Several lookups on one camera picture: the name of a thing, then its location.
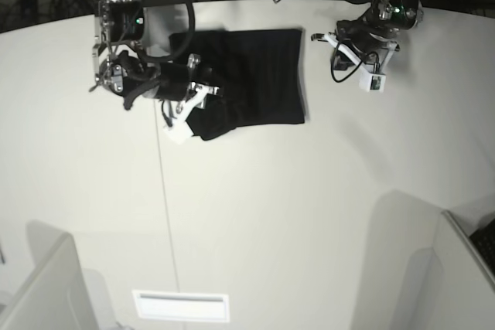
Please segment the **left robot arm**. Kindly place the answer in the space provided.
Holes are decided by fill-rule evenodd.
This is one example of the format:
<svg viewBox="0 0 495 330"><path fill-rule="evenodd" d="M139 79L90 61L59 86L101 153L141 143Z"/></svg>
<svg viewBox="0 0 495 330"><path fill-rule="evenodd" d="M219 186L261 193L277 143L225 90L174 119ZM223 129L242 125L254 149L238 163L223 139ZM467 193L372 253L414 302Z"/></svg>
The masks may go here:
<svg viewBox="0 0 495 330"><path fill-rule="evenodd" d="M401 31L412 29L418 20L419 0L344 0L369 7L354 20L336 23L338 42L362 56L397 40Z"/></svg>

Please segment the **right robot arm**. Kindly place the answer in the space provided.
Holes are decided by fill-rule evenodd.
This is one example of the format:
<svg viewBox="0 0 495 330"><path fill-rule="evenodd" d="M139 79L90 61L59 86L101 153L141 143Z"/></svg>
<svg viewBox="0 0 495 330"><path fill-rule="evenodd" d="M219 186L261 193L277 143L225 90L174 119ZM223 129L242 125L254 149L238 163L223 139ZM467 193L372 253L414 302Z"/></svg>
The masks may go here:
<svg viewBox="0 0 495 330"><path fill-rule="evenodd" d="M176 62L186 53L196 31L193 1L182 0L188 18L186 34L165 56L150 56L142 47L145 1L95 0L95 85L121 97L127 111L146 94L155 100L176 102L179 111L195 98L203 106L208 96L222 96L223 87L214 83L213 70L200 55L191 53L186 63Z"/></svg>

